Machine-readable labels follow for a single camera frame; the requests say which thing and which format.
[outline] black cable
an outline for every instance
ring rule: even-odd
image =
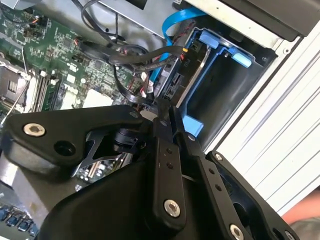
[[[86,19],[85,19],[85,12],[87,10],[88,7],[94,5],[95,3],[99,2],[100,0],[91,0],[91,1],[88,1],[83,7],[82,7],[82,10],[81,10],[81,19],[83,21],[83,23],[91,30],[95,31],[95,29],[90,26]],[[126,44],[126,45],[120,45],[120,44],[117,44],[115,43],[110,37],[108,34],[105,34],[105,38],[107,40],[107,42],[109,44],[112,44],[113,46],[117,47],[117,48],[121,48],[121,49],[139,49],[141,50],[142,53],[147,53],[148,50],[146,50],[144,47],[140,46],[140,45],[135,45],[135,44]]]
[[[121,95],[123,95],[129,102],[134,103],[134,104],[144,104],[144,105],[152,105],[153,100],[147,99],[141,96],[137,96],[132,94],[129,90],[127,90],[119,81],[118,76],[117,76],[117,69],[116,66],[113,65],[113,75],[114,75],[114,81],[115,85],[118,88],[118,91],[120,92]]]
[[[2,9],[2,7],[0,7],[0,13],[6,20],[8,20],[9,22],[15,25],[32,25],[32,24],[35,24],[36,23],[35,20],[37,20],[37,19],[34,19],[33,21],[15,21],[5,14],[5,11]]]
[[[119,37],[119,16],[118,13],[115,13],[115,43],[118,43],[118,37]]]
[[[80,10],[80,12],[82,13],[83,11],[83,6],[82,4],[78,1],[78,0],[71,0],[73,2],[73,4]],[[116,39],[119,39],[121,41],[125,41],[126,39],[122,36],[117,35],[117,33],[110,33],[110,32],[105,32],[103,29],[101,29],[101,27],[95,22],[95,20],[91,17],[91,15],[85,10],[83,12],[83,16],[85,17],[85,19],[88,21],[88,23],[92,26],[92,30],[99,33],[101,35],[101,37],[103,37],[105,40],[108,40],[106,38],[107,36],[114,36],[116,37]]]
[[[171,55],[163,61],[157,61],[157,62],[147,64],[147,65],[133,65],[133,64],[131,64],[131,66],[134,68],[134,72],[136,72],[136,73],[149,72],[149,71],[161,68],[161,67],[173,62],[176,59],[177,59],[176,56]]]
[[[150,59],[154,59],[164,53],[169,53],[176,57],[180,57],[180,55],[183,53],[183,49],[184,48],[182,46],[165,46],[139,56],[128,56],[124,54],[122,55],[119,54],[119,55],[111,56],[109,59],[109,62],[115,65],[143,63]]]
[[[94,4],[97,3],[98,1],[99,1],[99,0],[91,0],[91,1],[87,2],[87,3],[83,6],[82,11],[81,11],[81,18],[82,18],[84,24],[85,24],[88,28],[90,28],[90,29],[92,29],[92,30],[93,30],[93,28],[92,28],[92,27],[86,22],[86,20],[85,20],[84,13],[85,13],[85,11],[86,11],[86,9],[87,9],[88,7],[94,5]],[[113,46],[115,46],[115,47],[117,47],[117,48],[120,48],[120,49],[139,49],[139,50],[141,50],[141,52],[142,52],[143,54],[146,54],[146,53],[148,52],[144,47],[142,47],[142,46],[140,46],[140,45],[136,45],[136,44],[120,45],[120,44],[117,44],[117,43],[113,42],[109,36],[106,36],[105,39],[108,41],[109,44],[111,44],[111,45],[113,45]],[[153,58],[155,58],[155,57],[157,57],[157,56],[159,56],[159,55],[161,55],[161,54],[163,54],[163,53],[180,55],[180,54],[182,53],[182,50],[183,50],[183,48],[182,48],[181,46],[166,46],[166,47],[163,47],[163,48],[160,48],[160,49],[157,49],[157,50],[151,52],[151,55],[148,55],[148,57],[147,57],[147,56],[144,56],[144,55],[140,55],[140,56],[139,56],[139,61],[134,61],[134,60],[131,58],[130,61],[128,61],[128,64],[147,62],[147,61],[150,61],[151,59],[153,59]],[[125,57],[131,57],[131,56],[123,55],[123,56],[121,57],[121,59],[124,59]],[[120,60],[118,63],[113,62],[112,64],[126,64],[126,63],[125,63],[125,62],[121,62],[121,60]]]

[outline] silver screw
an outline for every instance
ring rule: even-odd
[[[243,232],[240,230],[240,228],[238,226],[236,226],[234,224],[230,225],[230,232],[236,240],[244,240],[245,239]]]
[[[29,123],[23,127],[25,134],[31,137],[42,137],[46,133],[46,129],[37,123]]]
[[[288,231],[284,231],[286,236],[290,239],[290,240],[295,240],[294,236],[292,236],[292,234]]]
[[[132,117],[134,117],[134,118],[138,118],[138,114],[136,114],[135,112],[133,112],[133,111],[131,111],[130,112],[130,115],[132,116]]]
[[[193,135],[191,135],[191,134],[188,134],[188,137],[189,137],[189,139],[190,139],[191,141],[195,141],[195,140],[196,140],[196,138],[195,138]]]
[[[216,154],[214,155],[214,157],[215,157],[215,159],[217,159],[218,161],[222,161],[222,157],[221,157],[218,153],[216,153]]]
[[[160,123],[165,127],[168,126],[168,124],[165,121],[160,121]]]
[[[173,200],[166,200],[164,202],[164,210],[167,214],[171,217],[177,218],[180,216],[180,207],[179,205]]]

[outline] screw hole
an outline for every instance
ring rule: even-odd
[[[218,184],[215,185],[215,188],[216,188],[219,192],[222,191],[222,188],[221,188]]]
[[[76,147],[69,141],[57,141],[54,150],[61,156],[71,157],[76,153]]]
[[[170,162],[167,162],[166,166],[168,167],[168,169],[174,169],[174,166]]]

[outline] blue tab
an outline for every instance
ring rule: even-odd
[[[219,46],[219,38],[207,31],[202,31],[199,40],[204,44],[209,45],[213,49],[217,49],[217,47]]]
[[[182,121],[185,131],[191,133],[195,137],[197,137],[201,130],[204,128],[204,124],[202,122],[188,115],[185,115]]]
[[[252,65],[252,60],[249,56],[238,50],[236,47],[231,47],[228,49],[228,52],[231,53],[231,58],[237,63],[241,64],[245,68],[249,68]]]

